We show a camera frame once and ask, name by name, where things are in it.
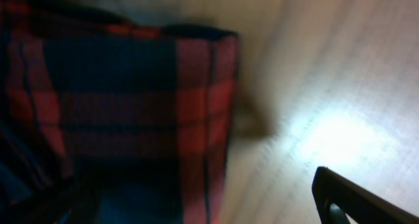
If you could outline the red black plaid shirt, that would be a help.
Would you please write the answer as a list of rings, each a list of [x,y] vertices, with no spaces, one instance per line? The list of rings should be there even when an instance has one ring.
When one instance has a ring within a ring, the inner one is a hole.
[[[1,0],[1,222],[218,223],[239,36]]]

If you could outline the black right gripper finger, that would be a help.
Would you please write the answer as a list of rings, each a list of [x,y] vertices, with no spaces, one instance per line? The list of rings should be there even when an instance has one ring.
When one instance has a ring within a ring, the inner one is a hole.
[[[370,193],[334,171],[320,166],[312,194],[322,224],[418,224],[418,217]]]

